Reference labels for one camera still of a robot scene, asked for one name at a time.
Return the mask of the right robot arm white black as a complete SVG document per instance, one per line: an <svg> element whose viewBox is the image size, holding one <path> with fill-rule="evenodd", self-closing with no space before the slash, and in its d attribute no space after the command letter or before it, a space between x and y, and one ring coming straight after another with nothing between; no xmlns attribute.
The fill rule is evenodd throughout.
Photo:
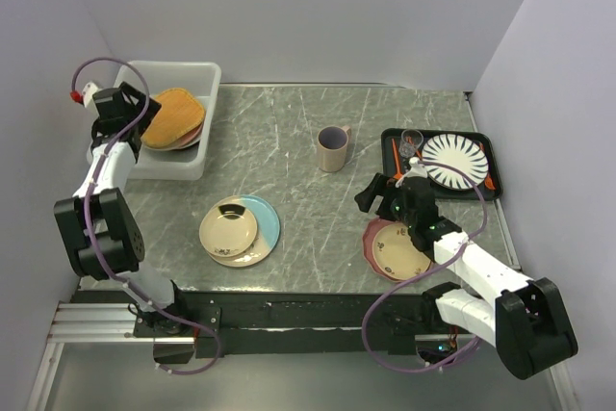
<svg viewBox="0 0 616 411"><path fill-rule="evenodd" d="M412 245L434 264L431 273L451 270L470 286L444 283L422 295L413 318L432 332L457 326L494 347L507 370L528 379L578 354L578 340L558 287L500 262L474 241L474 234L439 212L427 178L398 180L377 173L355 195L367 213L379 199L379 218L401 223Z"/></svg>

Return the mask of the beige flower plate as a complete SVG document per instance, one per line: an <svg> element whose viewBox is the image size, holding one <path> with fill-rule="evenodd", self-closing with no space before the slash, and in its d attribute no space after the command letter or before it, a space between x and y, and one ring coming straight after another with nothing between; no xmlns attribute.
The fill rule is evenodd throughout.
<svg viewBox="0 0 616 411"><path fill-rule="evenodd" d="M422 274L431 266L430 259L414 247L401 224L389 224L376 233L372 255L377 267L395 281Z"/></svg>

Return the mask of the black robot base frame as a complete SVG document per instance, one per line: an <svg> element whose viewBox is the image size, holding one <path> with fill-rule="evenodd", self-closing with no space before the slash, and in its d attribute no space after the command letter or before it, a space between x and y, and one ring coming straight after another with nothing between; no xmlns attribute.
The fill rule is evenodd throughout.
<svg viewBox="0 0 616 411"><path fill-rule="evenodd" d="M206 326L134 324L138 339L187 342L197 358L221 355L357 352L370 347L390 355L413 355L465 329L447 325L421 295L393 295L374 312L375 295L255 292L190 292L188 318Z"/></svg>

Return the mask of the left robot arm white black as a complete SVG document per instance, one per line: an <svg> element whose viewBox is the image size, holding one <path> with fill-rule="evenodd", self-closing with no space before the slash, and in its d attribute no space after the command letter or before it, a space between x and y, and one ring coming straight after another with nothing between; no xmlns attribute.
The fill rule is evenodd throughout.
<svg viewBox="0 0 616 411"><path fill-rule="evenodd" d="M145 262L141 230L123 191L141 150L141 135L161 105L126 82L93 90L86 107L92 124L91 164L72 197L54 205L69 263L80 277L113 280L135 300L137 316L172 336L191 324L191 311L177 285Z"/></svg>

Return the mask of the beige pink branch plate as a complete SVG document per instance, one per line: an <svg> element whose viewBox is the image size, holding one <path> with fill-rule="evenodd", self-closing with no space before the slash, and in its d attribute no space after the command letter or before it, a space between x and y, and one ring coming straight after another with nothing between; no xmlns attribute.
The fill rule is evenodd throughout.
<svg viewBox="0 0 616 411"><path fill-rule="evenodd" d="M203 125L199 125L189 133L178 139L176 142L163 148L163 151L180 150L190 147L200 140Z"/></svg>

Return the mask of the pink scalloped plate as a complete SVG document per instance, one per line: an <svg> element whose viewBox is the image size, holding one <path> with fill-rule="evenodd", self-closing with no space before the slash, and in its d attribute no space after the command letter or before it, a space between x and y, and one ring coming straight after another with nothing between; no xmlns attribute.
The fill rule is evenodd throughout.
<svg viewBox="0 0 616 411"><path fill-rule="evenodd" d="M387 226L389 224L393 224L393 223L403 225L400 222L392 222L392 221L384 220L384 219L381 219L381 218L375 218L375 219L371 220L368 223L368 225L367 225L367 227L365 229L365 232L364 232L364 234L362 236L363 254L364 254L365 260L368 262L368 264L371 266L372 270L376 274L378 274L378 275L380 275L380 276L382 276L384 278L387 278L388 280L391 280L391 281L395 281L395 280L390 279L389 277L387 277L384 274L384 272L377 267L377 265L376 265L376 263L375 263L375 261L373 259L373 255L372 255L372 243L373 243L373 240L374 240L374 236L376 235L376 233L380 229L382 229L383 227L385 227L385 226Z"/></svg>

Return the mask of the small beige black-stroke plate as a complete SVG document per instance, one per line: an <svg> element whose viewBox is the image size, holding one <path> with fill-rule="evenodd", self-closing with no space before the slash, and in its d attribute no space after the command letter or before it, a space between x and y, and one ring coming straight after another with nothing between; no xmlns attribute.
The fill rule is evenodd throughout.
<svg viewBox="0 0 616 411"><path fill-rule="evenodd" d="M199 225L198 235L209 254L231 258L246 252L257 232L254 214L237 196L228 196L207 212Z"/></svg>

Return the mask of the beige blue large plate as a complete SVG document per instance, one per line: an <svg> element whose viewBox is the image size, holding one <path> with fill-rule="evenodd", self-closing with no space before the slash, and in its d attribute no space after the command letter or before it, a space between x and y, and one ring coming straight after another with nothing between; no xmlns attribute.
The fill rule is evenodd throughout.
<svg viewBox="0 0 616 411"><path fill-rule="evenodd" d="M273 252L280 237L281 225L276 211L265 199L247 194L232 196L237 196L256 217L257 237L246 252L235 257L216 257L206 252L215 262L223 266L246 268L258 264Z"/></svg>

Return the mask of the wooden bamboo tray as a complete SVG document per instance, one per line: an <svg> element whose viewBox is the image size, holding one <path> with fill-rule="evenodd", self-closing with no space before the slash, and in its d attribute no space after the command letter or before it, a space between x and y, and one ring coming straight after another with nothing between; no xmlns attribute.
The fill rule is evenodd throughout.
<svg viewBox="0 0 616 411"><path fill-rule="evenodd" d="M204 123L206 109L185 89L164 90L155 100L162 108L141 136L147 148L163 151L164 147Z"/></svg>

